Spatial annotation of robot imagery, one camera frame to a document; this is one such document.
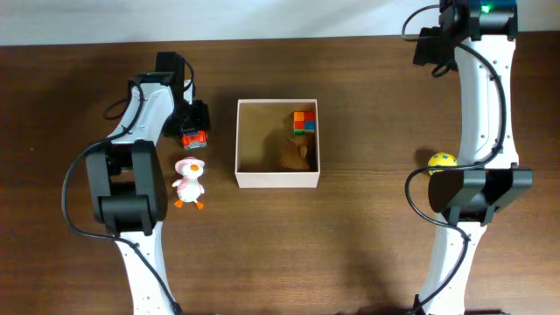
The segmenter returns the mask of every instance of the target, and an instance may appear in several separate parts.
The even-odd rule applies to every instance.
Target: orange block
[[[294,122],[302,122],[305,120],[304,112],[294,112]]]

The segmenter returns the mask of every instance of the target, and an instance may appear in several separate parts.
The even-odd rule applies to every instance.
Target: white duck toy
[[[204,161],[195,157],[186,157],[175,164],[175,171],[183,175],[183,179],[175,180],[172,184],[177,187],[177,195],[179,200],[175,202],[175,206],[181,208],[183,202],[194,202],[196,207],[202,210],[203,206],[197,199],[204,193],[204,187],[199,184],[198,177],[202,175],[204,170]]]

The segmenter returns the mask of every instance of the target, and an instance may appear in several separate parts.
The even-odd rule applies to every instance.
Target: white wall
[[[388,35],[438,0],[17,0],[0,45]],[[560,30],[560,0],[518,0],[521,31]],[[409,33],[437,24],[437,10]]]

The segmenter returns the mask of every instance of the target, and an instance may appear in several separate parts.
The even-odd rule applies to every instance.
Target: blue block
[[[305,130],[315,130],[315,122],[305,122]]]

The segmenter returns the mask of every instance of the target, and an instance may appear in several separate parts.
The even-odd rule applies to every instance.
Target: rubik's cube
[[[315,113],[295,112],[294,135],[303,135],[305,132],[315,132]]]

